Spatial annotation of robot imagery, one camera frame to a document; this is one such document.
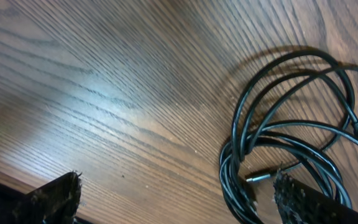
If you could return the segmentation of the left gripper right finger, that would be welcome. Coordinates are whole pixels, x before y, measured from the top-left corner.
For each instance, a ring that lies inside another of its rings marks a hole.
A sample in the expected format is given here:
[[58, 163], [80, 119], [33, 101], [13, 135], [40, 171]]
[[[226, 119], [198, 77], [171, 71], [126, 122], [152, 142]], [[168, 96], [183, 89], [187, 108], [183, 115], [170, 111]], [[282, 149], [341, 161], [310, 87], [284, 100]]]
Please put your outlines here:
[[283, 223], [358, 224], [358, 212], [287, 174], [279, 173], [273, 187]]

